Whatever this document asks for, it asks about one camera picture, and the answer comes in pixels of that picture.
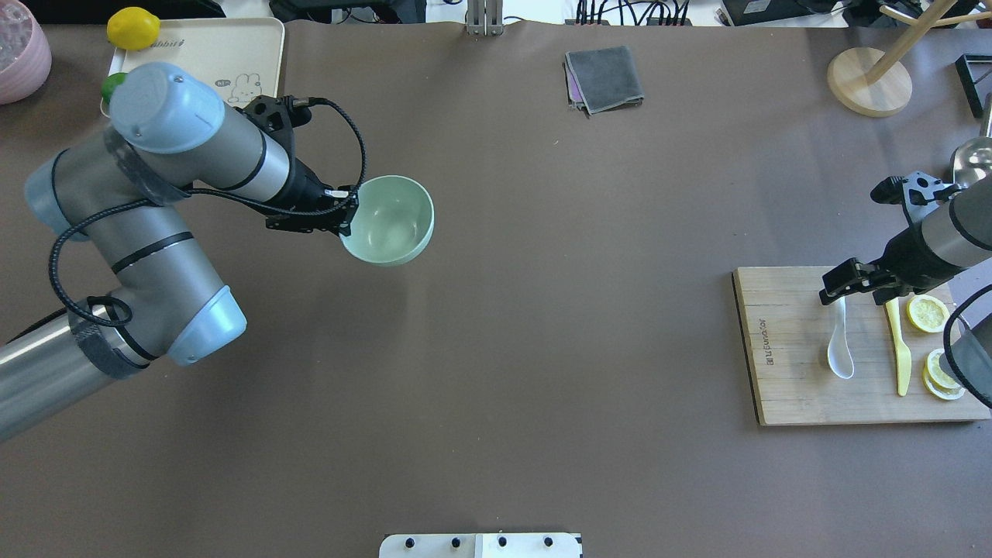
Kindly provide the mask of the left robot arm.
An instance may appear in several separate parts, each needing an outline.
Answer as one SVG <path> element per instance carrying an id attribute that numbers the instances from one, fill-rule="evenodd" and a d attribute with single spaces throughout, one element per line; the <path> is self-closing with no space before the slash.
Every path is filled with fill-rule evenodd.
<path id="1" fill-rule="evenodd" d="M 156 358 L 197 363 L 245 332 L 177 202 L 216 195 L 269 227 L 350 234 L 365 174 L 333 188 L 295 156 L 315 105 L 329 100 L 259 96 L 237 109 L 153 61 L 114 89 L 108 126 L 29 177 L 29 207 L 57 236 L 47 279 L 63 308 L 2 347 L 3 440 Z"/>

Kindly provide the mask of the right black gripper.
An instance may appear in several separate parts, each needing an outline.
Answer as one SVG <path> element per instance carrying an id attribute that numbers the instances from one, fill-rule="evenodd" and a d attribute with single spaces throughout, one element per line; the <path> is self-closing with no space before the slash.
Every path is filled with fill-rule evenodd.
<path id="1" fill-rule="evenodd" d="M 847 259 L 822 276 L 819 301 L 829 306 L 854 293 L 871 293 L 882 306 L 908 294 L 924 294 L 931 285 L 931 250 L 917 232 L 901 232 L 888 241 L 881 257 L 864 263 Z"/>

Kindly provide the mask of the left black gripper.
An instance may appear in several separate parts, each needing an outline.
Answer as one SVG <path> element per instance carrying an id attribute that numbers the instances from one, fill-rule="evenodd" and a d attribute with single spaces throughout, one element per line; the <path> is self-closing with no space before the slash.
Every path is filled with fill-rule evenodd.
<path id="1" fill-rule="evenodd" d="M 357 186 L 330 188 L 316 180 L 289 184 L 283 193 L 266 201 L 266 229 L 277 232 L 331 232 L 351 236 L 352 220 L 359 206 Z"/>

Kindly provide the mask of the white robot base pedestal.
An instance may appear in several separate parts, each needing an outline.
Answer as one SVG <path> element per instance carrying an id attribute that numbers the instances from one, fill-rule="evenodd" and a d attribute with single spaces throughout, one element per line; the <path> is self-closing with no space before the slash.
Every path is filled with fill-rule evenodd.
<path id="1" fill-rule="evenodd" d="M 569 532 L 414 533 L 386 536 L 379 557 L 584 557 Z"/>

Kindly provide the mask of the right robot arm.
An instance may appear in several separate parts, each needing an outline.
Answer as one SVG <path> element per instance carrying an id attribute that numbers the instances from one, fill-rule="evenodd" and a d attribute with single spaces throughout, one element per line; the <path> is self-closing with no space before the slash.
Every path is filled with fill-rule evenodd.
<path id="1" fill-rule="evenodd" d="M 876 204 L 899 205 L 908 226 L 888 241 L 869 263 L 847 259 L 822 276 L 818 296 L 825 306 L 853 293 L 871 293 L 876 304 L 910 294 L 922 295 L 990 259 L 990 178 L 972 186 L 945 183 L 921 172 L 892 176 L 872 188 Z M 990 318 L 965 326 L 957 340 L 952 328 L 986 286 L 952 313 L 944 325 L 947 370 L 971 395 L 990 405 Z"/>

